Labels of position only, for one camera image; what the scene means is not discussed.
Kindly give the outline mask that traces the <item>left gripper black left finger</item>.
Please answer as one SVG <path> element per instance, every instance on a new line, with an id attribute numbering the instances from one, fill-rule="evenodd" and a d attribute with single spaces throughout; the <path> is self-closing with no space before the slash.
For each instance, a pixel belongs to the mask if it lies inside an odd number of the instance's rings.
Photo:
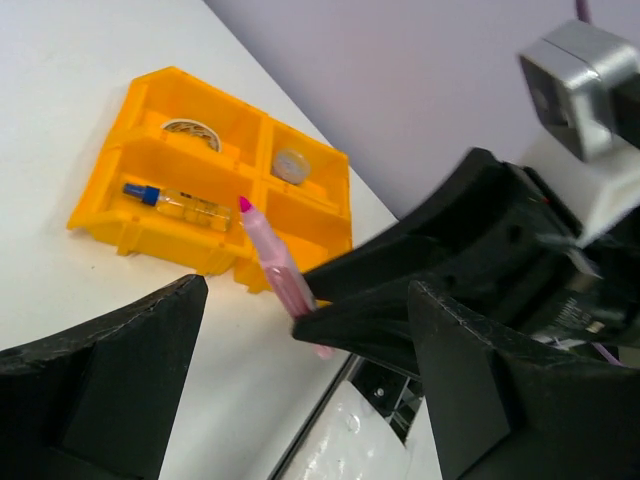
<path id="1" fill-rule="evenodd" d="M 2 351 L 2 478 L 158 478 L 207 294 L 186 275 Z"/>

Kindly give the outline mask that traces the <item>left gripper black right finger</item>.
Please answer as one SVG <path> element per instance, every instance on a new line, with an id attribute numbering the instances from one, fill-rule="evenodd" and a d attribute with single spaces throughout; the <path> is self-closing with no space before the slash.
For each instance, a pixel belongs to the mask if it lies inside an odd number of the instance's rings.
<path id="1" fill-rule="evenodd" d="M 446 479 L 635 479 L 639 373 L 562 351 L 415 282 L 408 313 Z"/>

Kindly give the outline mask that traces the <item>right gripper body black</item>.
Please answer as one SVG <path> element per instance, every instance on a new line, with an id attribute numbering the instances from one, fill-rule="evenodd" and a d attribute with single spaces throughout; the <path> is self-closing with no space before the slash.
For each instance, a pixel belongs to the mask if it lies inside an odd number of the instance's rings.
<path id="1" fill-rule="evenodd" d="M 489 250 L 494 277 L 475 280 L 472 310 L 542 343 L 639 345 L 639 243 L 636 227 L 622 227 L 587 247 L 562 202 L 537 172 L 472 149 L 499 171 L 506 205 L 494 223 Z"/>

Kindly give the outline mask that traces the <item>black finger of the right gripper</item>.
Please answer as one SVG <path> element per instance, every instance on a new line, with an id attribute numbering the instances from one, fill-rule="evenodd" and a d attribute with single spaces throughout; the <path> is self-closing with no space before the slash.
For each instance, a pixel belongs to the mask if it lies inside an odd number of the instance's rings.
<path id="1" fill-rule="evenodd" d="M 328 265 L 306 278 L 312 292 L 330 304 L 298 318 L 294 339 L 356 354 L 410 378 L 420 376 L 409 324 L 409 287 L 423 281 L 448 291 L 447 264 L 389 280 Z"/>
<path id="2" fill-rule="evenodd" d="M 485 195 L 500 181 L 500 162 L 470 149 L 434 193 L 358 248 L 304 274 L 320 300 L 339 302 L 426 270 L 466 249 L 488 230 Z"/>

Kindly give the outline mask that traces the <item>small blue-capped glue bottle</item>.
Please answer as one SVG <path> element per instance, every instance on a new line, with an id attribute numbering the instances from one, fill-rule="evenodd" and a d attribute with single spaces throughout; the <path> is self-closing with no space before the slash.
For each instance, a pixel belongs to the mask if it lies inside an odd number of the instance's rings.
<path id="1" fill-rule="evenodd" d="M 125 183 L 122 193 L 154 208 L 166 217 L 184 221 L 217 232 L 227 232 L 232 223 L 230 207 L 220 205 L 178 190 L 150 185 Z"/>

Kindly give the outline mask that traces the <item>clear tape roll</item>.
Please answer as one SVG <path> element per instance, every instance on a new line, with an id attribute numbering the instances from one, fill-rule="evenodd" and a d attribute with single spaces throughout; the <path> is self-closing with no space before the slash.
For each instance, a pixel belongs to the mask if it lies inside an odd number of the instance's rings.
<path id="1" fill-rule="evenodd" d="M 210 149 L 221 152 L 222 142 L 219 135 L 209 126 L 192 119 L 174 118 L 164 122 L 161 128 L 172 133 L 184 133 L 203 139 Z"/>

